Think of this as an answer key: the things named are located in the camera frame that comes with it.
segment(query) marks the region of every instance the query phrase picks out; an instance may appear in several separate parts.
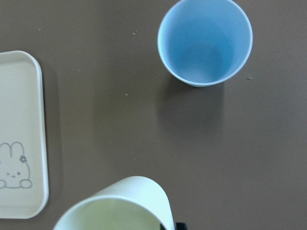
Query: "plastic tray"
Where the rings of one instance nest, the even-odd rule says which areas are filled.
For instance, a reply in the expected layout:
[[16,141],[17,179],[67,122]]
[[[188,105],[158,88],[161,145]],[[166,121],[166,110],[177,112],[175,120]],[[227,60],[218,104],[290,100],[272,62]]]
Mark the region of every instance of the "plastic tray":
[[41,69],[23,51],[0,53],[0,218],[31,218],[47,199]]

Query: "brown table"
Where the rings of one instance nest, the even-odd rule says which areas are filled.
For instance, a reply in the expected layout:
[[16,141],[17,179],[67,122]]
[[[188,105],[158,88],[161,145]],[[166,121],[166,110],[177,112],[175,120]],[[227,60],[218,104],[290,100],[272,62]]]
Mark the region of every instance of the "brown table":
[[42,68],[50,196],[0,229],[51,230],[131,175],[157,181],[189,230],[307,229],[307,1],[236,2],[251,56],[225,83],[193,88],[157,52],[176,0],[1,1],[0,52]]

